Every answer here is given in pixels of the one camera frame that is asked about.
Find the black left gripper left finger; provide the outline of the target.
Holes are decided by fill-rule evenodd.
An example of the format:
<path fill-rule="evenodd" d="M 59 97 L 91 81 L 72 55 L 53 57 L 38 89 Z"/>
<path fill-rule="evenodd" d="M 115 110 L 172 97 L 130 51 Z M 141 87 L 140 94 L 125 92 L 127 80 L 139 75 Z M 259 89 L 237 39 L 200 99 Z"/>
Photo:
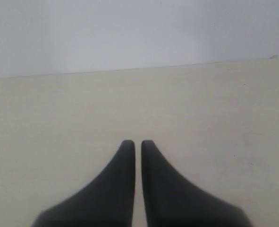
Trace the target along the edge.
<path fill-rule="evenodd" d="M 85 188 L 42 212 L 34 227 L 130 227 L 135 197 L 135 144 L 122 141 Z"/>

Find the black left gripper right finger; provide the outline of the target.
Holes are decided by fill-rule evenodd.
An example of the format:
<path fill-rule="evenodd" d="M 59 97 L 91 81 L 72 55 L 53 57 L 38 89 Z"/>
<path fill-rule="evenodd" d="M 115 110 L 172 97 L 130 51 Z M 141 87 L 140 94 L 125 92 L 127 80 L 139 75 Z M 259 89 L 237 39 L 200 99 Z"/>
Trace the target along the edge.
<path fill-rule="evenodd" d="M 152 140 L 141 144 L 142 188 L 149 227 L 249 227 L 238 207 L 183 177 Z"/>

